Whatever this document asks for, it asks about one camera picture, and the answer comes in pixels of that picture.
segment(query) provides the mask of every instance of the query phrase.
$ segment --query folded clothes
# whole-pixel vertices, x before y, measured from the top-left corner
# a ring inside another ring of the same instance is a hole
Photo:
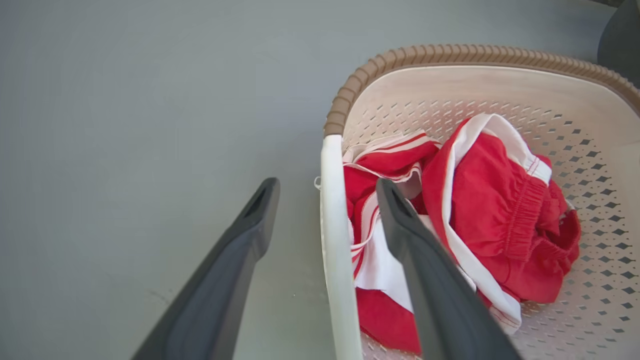
[[[386,347],[420,352],[403,268],[380,221],[381,177],[442,239],[507,333],[522,323],[520,301],[555,300],[578,256],[577,213],[548,160],[499,115],[465,120],[444,145],[420,130],[351,147],[343,162],[360,326]]]

